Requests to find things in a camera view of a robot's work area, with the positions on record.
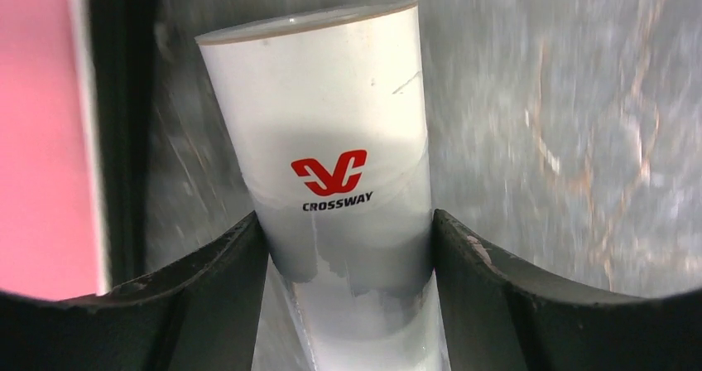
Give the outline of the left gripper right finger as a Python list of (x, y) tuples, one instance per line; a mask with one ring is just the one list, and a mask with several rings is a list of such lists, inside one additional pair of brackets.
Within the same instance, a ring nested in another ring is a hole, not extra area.
[(590, 287), (480, 238), (444, 210), (432, 252), (454, 370), (698, 370), (701, 293)]

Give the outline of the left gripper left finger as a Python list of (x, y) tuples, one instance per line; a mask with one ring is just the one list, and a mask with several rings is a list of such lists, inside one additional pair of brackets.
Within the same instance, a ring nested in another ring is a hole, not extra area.
[(268, 251), (249, 214), (225, 234), (103, 296), (1, 295), (4, 370), (248, 370)]

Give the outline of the white shuttlecock tube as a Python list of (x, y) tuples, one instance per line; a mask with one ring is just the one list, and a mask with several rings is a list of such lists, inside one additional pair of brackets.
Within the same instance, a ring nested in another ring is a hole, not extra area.
[(417, 0), (197, 37), (314, 370), (439, 370)]

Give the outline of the pink sport racket bag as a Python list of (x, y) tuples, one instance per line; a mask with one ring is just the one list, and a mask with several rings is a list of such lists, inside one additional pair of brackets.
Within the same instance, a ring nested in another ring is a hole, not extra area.
[(1, 0), (1, 288), (102, 295), (140, 272), (155, 0)]

